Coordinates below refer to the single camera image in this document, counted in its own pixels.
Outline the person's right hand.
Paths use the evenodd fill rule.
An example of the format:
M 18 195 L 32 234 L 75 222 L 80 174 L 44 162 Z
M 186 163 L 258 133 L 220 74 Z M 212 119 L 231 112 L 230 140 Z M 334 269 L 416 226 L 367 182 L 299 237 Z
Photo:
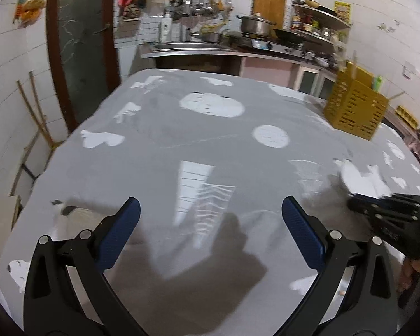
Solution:
M 401 266 L 397 286 L 398 293 L 410 289 L 416 274 L 420 274 L 420 259 L 410 259 L 406 257 Z

